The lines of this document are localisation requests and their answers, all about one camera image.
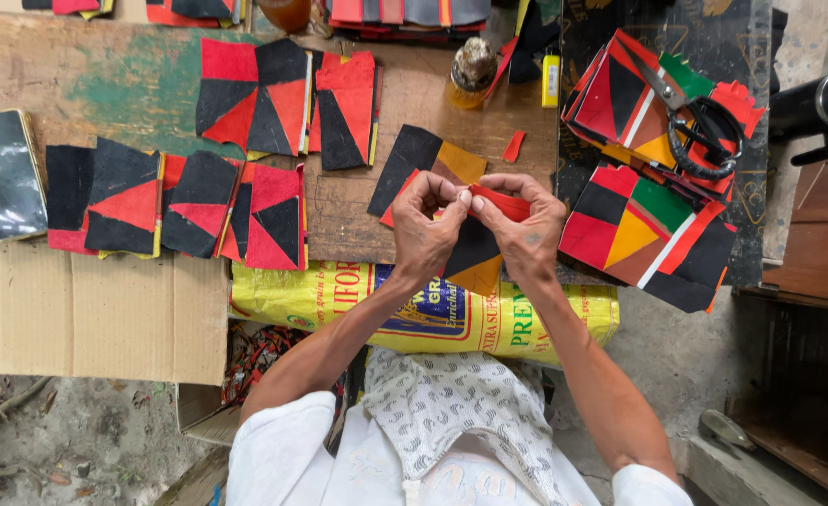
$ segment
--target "white shirt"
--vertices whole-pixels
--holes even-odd
[[[335,409],[333,394],[316,392],[263,409],[246,420],[229,454],[227,505],[404,506],[399,458],[361,404],[346,413],[336,458],[324,449]],[[600,506],[556,447],[554,475],[567,506]],[[614,503],[692,506],[688,495],[669,478],[638,465],[614,475]],[[533,506],[537,502],[480,439],[464,434],[420,482],[420,504]]]

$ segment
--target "glue jar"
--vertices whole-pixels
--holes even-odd
[[[445,83],[445,98],[462,109],[473,109],[486,99],[498,61],[486,40],[471,37],[454,55],[452,72]]]
[[[305,28],[311,17],[311,0],[258,0],[264,17],[283,31]]]

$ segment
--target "patterned cloth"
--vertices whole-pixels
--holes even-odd
[[[402,353],[374,347],[361,400],[401,459],[408,496],[462,434],[473,433],[532,495],[562,504],[543,417],[542,371],[483,352]]]

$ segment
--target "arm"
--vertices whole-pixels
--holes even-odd
[[[557,282],[557,247],[566,206],[529,176],[485,176],[480,184],[517,194],[532,204],[531,216],[521,223],[511,222],[482,197],[473,200],[472,208],[495,234],[508,272],[549,332],[579,415],[611,473],[641,464],[678,484],[667,434],[658,417],[591,338]]]
[[[392,203],[396,267],[374,293],[279,358],[242,404],[240,425],[256,412],[329,390],[367,339],[439,272],[471,203],[469,191],[421,172]],[[439,206],[443,218],[432,220]]]

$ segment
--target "scissors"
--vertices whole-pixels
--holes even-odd
[[[626,54],[630,57],[630,60],[633,61],[633,65],[639,69],[639,73],[642,74],[645,82],[651,86],[651,90],[655,96],[667,105],[667,140],[670,144],[670,153],[677,160],[677,165],[690,176],[710,181],[723,179],[732,174],[736,169],[736,163],[739,157],[742,156],[742,151],[745,149],[746,141],[745,132],[742,131],[742,127],[739,125],[736,117],[732,115],[729,109],[714,101],[711,97],[698,96],[692,100],[688,100],[685,95],[679,93],[673,86],[668,85],[657,72],[651,70],[651,67],[639,58],[638,55],[625,45],[622,47],[626,50]],[[697,128],[689,128],[686,120],[677,115],[679,109],[683,107],[689,109],[692,113]],[[724,148],[717,134],[713,133],[713,117],[722,120],[719,123],[725,123],[731,131],[736,143],[735,153]],[[683,133],[692,141],[698,142],[706,147],[707,153],[705,153],[704,159],[718,167],[704,167],[693,162],[686,153],[686,148],[683,147],[683,143],[679,140],[677,131]]]

